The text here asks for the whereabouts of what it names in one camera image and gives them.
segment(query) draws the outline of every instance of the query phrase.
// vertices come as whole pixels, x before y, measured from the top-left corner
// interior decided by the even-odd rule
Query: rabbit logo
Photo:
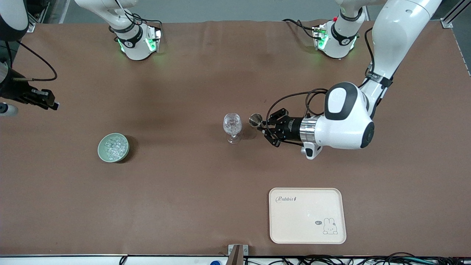
[[[322,232],[324,235],[336,235],[337,226],[335,225],[335,221],[333,218],[326,218],[324,219],[324,231]]]

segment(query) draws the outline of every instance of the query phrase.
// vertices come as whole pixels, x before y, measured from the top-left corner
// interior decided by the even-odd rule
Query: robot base
[[[313,31],[314,37],[320,37],[320,40],[314,39],[314,46],[317,50],[321,50],[327,56],[332,58],[345,57],[348,52],[353,49],[357,37],[355,37],[348,45],[340,45],[339,42],[331,36],[334,21],[331,20]]]
[[[121,43],[118,41],[121,46],[121,51],[124,52],[129,59],[135,61],[146,59],[151,53],[158,52],[160,38],[162,36],[161,30],[156,30],[154,27],[147,26],[145,23],[139,26],[145,34],[136,42],[134,48],[127,47],[126,42]]]

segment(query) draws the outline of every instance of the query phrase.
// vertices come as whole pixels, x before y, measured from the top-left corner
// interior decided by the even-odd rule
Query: silver metal ring
[[[304,118],[299,127],[299,137],[302,142],[316,143],[314,132],[316,131],[317,120],[320,116],[313,116],[311,118]]]

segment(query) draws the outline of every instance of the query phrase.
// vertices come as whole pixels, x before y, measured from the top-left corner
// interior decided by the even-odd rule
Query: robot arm
[[[127,10],[135,6],[138,0],[75,0],[77,5],[104,19],[112,28],[121,50],[131,60],[143,60],[157,51],[161,29],[138,24]]]
[[[340,14],[334,20],[320,25],[314,40],[316,49],[332,58],[342,58],[353,49],[358,30],[365,21],[363,6],[384,4],[386,0],[335,0]]]
[[[23,0],[2,0],[0,3],[0,40],[17,41],[28,29],[28,16]]]
[[[28,29],[28,16],[23,0],[0,1],[0,40],[17,41]],[[29,85],[27,81],[18,81],[22,76],[5,62],[0,61],[0,97],[15,100],[24,104],[33,104],[43,109],[57,110],[52,91],[41,91]],[[18,109],[10,104],[0,102],[0,116],[13,116]]]
[[[361,149],[374,135],[372,118],[392,77],[441,0],[389,0],[373,27],[374,65],[364,85],[334,85],[325,95],[324,115],[291,118],[287,112],[266,121],[275,125],[276,137],[301,141],[302,153],[314,159],[323,146]]]

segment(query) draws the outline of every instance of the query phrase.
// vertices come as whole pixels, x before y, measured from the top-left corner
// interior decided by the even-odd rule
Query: brown mat
[[[230,145],[222,119],[237,112],[248,121],[284,95],[361,83],[370,61],[363,39],[336,60],[282,22],[165,24],[163,54],[135,62],[107,27],[37,25],[24,38],[56,68],[56,81],[35,85],[61,105],[21,105],[1,119],[2,254],[217,254],[246,243],[254,255],[471,256],[470,78],[439,22],[397,71],[370,146],[325,148],[314,161],[261,134]],[[51,75],[22,48],[14,68]],[[296,116],[303,104],[278,108]],[[112,132],[131,138],[126,163],[97,156]],[[274,187],[339,189],[347,241],[272,243]]]

